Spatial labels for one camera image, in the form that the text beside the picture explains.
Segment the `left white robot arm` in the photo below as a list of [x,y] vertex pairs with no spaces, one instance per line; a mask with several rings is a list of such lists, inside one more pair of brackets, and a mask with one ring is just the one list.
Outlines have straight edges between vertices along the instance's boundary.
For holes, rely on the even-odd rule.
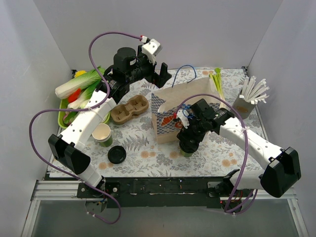
[[59,136],[51,135],[48,140],[54,157],[88,185],[93,197],[101,197],[105,185],[90,157],[82,153],[85,144],[104,116],[129,92],[132,83],[146,79],[161,88],[171,78],[165,63],[159,73],[155,72],[156,56],[160,51],[161,46],[153,41],[140,45],[137,50],[130,47],[118,49],[113,65],[101,73],[102,80],[96,84],[85,111],[79,112]]

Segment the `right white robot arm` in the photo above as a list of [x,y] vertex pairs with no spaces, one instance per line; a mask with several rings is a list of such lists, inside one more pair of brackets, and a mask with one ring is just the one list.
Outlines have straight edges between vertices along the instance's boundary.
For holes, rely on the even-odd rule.
[[206,133],[215,132],[243,148],[261,166],[260,170],[231,171],[222,182],[211,186],[212,192],[235,196],[244,189],[260,189],[279,198],[301,178],[298,152],[292,147],[283,149],[270,143],[242,127],[234,113],[224,108],[214,110],[204,99],[195,102],[189,109],[191,113],[182,109],[174,115],[183,124],[177,138],[185,156],[198,150]]

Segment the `checkered paper takeout bag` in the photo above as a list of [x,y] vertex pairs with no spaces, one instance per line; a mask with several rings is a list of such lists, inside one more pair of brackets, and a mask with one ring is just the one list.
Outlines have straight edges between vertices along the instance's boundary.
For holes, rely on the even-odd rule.
[[202,73],[188,68],[179,72],[173,70],[172,78],[167,84],[154,91],[151,96],[152,122],[157,143],[177,140],[177,134],[183,126],[180,120],[173,120],[179,105],[183,110],[199,99],[205,99],[213,109],[219,109],[221,102],[209,97],[209,94],[223,99],[213,79],[209,77],[209,71]]

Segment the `green paper coffee cup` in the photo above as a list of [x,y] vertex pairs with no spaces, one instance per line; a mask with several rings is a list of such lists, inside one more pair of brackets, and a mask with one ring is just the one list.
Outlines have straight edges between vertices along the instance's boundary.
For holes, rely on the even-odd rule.
[[180,155],[183,157],[191,157],[194,154],[194,152],[186,152],[185,150],[183,150],[182,148],[180,148]]

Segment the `cardboard cup carrier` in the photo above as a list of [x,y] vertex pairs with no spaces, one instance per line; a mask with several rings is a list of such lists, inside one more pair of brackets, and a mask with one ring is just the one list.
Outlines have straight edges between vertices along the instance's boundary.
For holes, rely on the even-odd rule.
[[149,102],[143,95],[136,95],[130,98],[126,104],[115,106],[111,110],[111,118],[116,124],[124,124],[133,116],[144,113],[149,107]]

